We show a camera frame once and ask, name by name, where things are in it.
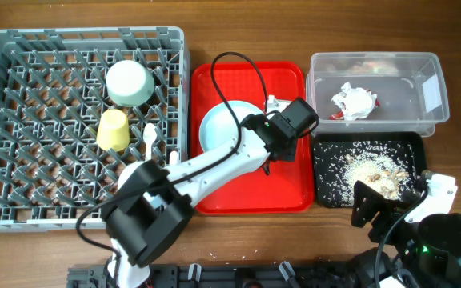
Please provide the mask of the white plastic spoon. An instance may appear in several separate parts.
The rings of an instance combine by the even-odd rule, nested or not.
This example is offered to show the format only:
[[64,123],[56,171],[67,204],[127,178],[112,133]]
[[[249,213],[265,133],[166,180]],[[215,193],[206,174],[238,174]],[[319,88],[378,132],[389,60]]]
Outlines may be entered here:
[[147,123],[143,130],[142,140],[146,144],[145,160],[152,159],[153,145],[157,139],[155,124]]

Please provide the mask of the light blue bowl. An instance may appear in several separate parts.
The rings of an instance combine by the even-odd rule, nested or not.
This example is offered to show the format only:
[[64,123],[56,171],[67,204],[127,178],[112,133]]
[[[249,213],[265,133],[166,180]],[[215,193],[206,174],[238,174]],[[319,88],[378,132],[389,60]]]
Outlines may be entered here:
[[145,161],[139,161],[126,166],[118,178],[118,188],[121,189],[129,181],[132,183],[142,183],[144,169],[141,166],[144,163]]

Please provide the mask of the mint green bowl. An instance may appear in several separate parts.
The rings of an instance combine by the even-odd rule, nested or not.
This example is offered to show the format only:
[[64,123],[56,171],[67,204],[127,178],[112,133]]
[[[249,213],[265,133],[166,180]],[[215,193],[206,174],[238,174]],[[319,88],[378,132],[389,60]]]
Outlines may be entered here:
[[116,62],[107,72],[106,88],[110,99],[119,106],[140,106],[154,94],[153,74],[139,62]]

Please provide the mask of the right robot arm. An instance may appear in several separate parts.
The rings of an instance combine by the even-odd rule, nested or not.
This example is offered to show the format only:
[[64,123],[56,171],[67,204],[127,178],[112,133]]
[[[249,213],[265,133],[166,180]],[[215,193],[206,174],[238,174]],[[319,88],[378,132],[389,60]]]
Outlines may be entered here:
[[461,214],[451,212],[455,180],[435,174],[418,187],[417,199],[405,203],[355,183],[351,224],[370,223],[368,237],[376,244],[356,258],[365,287],[461,287]]

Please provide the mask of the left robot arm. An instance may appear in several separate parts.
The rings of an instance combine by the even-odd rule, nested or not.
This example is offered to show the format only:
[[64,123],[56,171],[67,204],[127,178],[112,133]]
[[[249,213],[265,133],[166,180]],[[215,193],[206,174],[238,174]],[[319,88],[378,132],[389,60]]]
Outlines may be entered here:
[[139,162],[101,209],[114,248],[110,274],[117,287],[138,287],[150,264],[177,240],[194,208],[228,182],[264,166],[291,161],[299,138],[319,124],[302,98],[282,111],[232,118],[236,136],[199,156],[165,168]]

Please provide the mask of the rice and food scraps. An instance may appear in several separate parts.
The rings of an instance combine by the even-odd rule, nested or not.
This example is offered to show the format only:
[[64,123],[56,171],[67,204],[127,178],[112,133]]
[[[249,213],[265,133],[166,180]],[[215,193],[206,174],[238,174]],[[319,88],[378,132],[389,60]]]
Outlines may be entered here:
[[353,206],[357,181],[389,200],[401,200],[412,192],[415,160],[410,143],[319,142],[315,153],[316,189],[323,206]]

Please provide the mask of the light blue plate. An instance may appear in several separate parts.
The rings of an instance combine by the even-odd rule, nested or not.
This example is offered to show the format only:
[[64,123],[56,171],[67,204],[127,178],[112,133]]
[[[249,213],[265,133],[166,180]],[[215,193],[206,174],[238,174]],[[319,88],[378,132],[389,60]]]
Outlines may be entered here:
[[[263,112],[253,104],[244,101],[229,101],[230,108],[240,123],[249,114]],[[199,127],[199,142],[202,150],[207,152],[221,146],[224,142],[238,136],[238,129],[231,112],[224,103],[211,108],[204,116]]]

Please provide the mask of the yellow plastic cup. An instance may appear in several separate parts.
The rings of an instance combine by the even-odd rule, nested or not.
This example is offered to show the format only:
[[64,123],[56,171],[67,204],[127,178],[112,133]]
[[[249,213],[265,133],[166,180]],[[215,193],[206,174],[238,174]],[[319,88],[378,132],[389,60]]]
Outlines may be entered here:
[[123,151],[130,144],[129,129],[128,118],[124,112],[117,109],[107,110],[102,113],[96,142],[102,150]]

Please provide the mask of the white plastic fork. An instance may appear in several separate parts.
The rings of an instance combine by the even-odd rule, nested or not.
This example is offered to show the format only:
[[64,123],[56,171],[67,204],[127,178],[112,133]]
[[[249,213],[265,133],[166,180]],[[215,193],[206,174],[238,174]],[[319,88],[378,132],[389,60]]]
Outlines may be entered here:
[[178,151],[177,150],[172,150],[170,153],[169,153],[169,158],[168,158],[169,162],[168,164],[170,166],[174,166],[174,165],[177,165],[178,164]]

